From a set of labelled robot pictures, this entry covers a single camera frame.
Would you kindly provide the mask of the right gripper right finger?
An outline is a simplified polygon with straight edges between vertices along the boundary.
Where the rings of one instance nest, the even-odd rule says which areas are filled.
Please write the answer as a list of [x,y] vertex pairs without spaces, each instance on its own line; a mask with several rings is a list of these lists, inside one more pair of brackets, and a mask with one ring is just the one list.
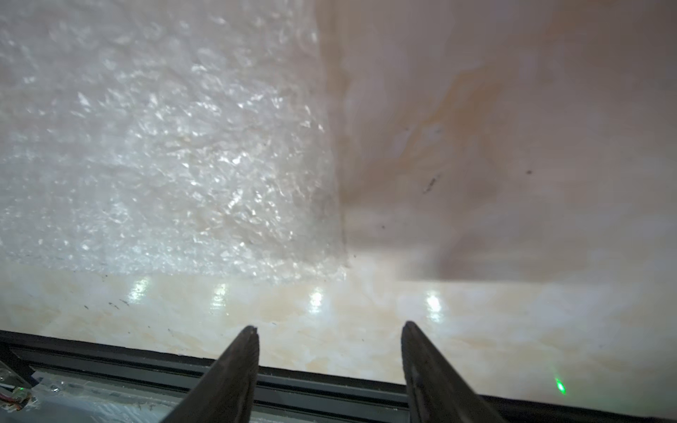
[[401,355],[412,422],[504,421],[413,321],[406,322],[402,329]]

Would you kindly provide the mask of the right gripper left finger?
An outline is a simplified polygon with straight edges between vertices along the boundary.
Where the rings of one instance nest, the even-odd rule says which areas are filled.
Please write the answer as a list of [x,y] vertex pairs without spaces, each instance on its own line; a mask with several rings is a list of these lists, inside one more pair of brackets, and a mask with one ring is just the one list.
[[164,423],[248,422],[259,370],[259,336],[245,327]]

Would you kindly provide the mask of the clear bubble wrap sheet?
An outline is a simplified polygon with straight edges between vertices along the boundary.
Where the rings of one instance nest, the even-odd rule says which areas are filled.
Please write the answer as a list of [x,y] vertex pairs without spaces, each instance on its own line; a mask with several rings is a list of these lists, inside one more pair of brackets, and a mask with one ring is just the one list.
[[1,256],[345,278],[313,1],[4,1]]

